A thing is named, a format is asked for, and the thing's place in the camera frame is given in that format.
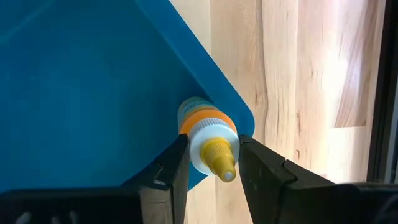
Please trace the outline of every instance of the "blue tray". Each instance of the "blue tray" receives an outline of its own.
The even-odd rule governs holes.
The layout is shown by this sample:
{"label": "blue tray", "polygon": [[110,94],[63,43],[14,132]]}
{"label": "blue tray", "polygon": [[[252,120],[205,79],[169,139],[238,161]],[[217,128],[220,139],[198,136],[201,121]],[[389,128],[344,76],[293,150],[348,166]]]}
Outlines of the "blue tray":
{"label": "blue tray", "polygon": [[[249,108],[168,0],[0,1],[0,192],[119,185],[202,96],[252,135]],[[205,176],[190,168],[190,188]]]}

